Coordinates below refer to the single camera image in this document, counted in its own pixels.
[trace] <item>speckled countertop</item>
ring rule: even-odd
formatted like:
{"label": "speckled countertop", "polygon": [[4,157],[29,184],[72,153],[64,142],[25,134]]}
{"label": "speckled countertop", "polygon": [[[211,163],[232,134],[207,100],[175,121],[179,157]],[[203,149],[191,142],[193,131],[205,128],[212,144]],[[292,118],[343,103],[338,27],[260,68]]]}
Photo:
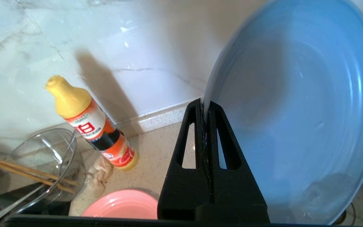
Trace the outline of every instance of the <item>speckled countertop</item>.
{"label": "speckled countertop", "polygon": [[[158,199],[180,125],[181,123],[177,123],[128,138],[139,154],[138,164],[130,171],[112,169],[99,152],[92,149],[85,151],[83,157],[89,171],[81,192],[71,203],[69,215],[79,216],[99,198],[122,189],[139,189]],[[184,168],[195,167],[193,135],[193,127],[190,127],[183,161]]]}

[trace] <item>blue bowl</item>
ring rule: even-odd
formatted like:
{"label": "blue bowl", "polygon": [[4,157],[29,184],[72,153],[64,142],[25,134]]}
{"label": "blue bowl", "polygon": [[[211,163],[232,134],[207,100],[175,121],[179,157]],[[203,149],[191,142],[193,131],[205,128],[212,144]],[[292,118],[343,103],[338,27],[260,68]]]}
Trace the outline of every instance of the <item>blue bowl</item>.
{"label": "blue bowl", "polygon": [[361,12],[344,0],[269,2],[220,54],[209,101],[225,110],[273,223],[333,223],[363,182]]}

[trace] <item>chopsticks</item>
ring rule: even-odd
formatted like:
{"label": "chopsticks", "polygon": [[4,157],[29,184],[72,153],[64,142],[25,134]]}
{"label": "chopsticks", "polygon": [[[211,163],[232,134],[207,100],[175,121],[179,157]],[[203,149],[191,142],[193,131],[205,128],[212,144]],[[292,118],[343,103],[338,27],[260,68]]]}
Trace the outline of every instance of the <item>chopsticks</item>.
{"label": "chopsticks", "polygon": [[[35,170],[35,169],[32,169],[32,168],[28,168],[28,167],[25,167],[25,166],[22,166],[22,165],[18,165],[18,164],[15,164],[15,163],[11,163],[11,162],[8,162],[8,161],[2,161],[0,160],[0,168],[1,169],[4,169],[6,171],[10,171],[10,172],[13,172],[13,173],[16,173],[16,174],[19,174],[19,175],[22,175],[24,177],[27,177],[27,178],[30,178],[32,180],[35,180],[35,181],[38,181],[38,182],[42,182],[43,184],[47,184],[49,186],[53,185],[54,182],[52,181],[49,181],[49,180],[46,180],[44,178],[41,178],[41,177],[38,177],[38,176],[35,176],[33,174],[38,174],[38,175],[41,175],[43,177],[48,177],[48,178],[51,178],[53,180],[57,180],[58,177],[53,175],[53,174],[49,174],[49,173],[46,173],[46,172],[42,172],[42,171],[38,171],[38,170]],[[63,181],[67,182],[68,184],[72,184],[72,185],[76,185],[76,186],[79,186],[79,184],[75,181],[72,181],[72,180],[69,180],[69,179],[63,179]],[[63,187],[61,184],[58,184],[57,187],[63,191],[67,191],[69,193],[73,193],[73,194],[76,194],[76,191],[69,188],[69,187]]]}

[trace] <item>clear glass bowl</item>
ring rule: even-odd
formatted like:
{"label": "clear glass bowl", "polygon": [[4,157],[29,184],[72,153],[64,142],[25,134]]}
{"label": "clear glass bowl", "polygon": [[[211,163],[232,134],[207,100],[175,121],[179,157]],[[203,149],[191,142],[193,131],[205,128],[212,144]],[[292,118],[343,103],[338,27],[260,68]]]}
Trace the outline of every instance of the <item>clear glass bowl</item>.
{"label": "clear glass bowl", "polygon": [[[63,128],[43,131],[20,144],[4,159],[59,177],[55,184],[46,185],[17,206],[14,213],[21,213],[30,207],[32,210],[42,210],[57,201],[71,201],[81,190],[86,171],[82,155],[77,152],[75,135],[76,131],[71,133]],[[68,184],[62,181],[63,178],[75,181],[78,185]],[[58,183],[73,189],[76,194],[62,191],[57,187]],[[35,180],[0,169],[0,209],[9,206],[38,185],[40,183]]]}

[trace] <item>sauce bottle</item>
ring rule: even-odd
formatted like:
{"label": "sauce bottle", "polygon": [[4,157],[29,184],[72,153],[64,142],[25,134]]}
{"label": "sauce bottle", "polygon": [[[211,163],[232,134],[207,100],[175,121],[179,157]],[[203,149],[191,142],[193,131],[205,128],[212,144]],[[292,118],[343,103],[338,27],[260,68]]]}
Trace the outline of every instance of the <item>sauce bottle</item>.
{"label": "sauce bottle", "polygon": [[116,168],[132,169],[138,154],[85,89],[71,86],[62,76],[52,76],[46,89],[55,98],[56,112],[75,128]]}

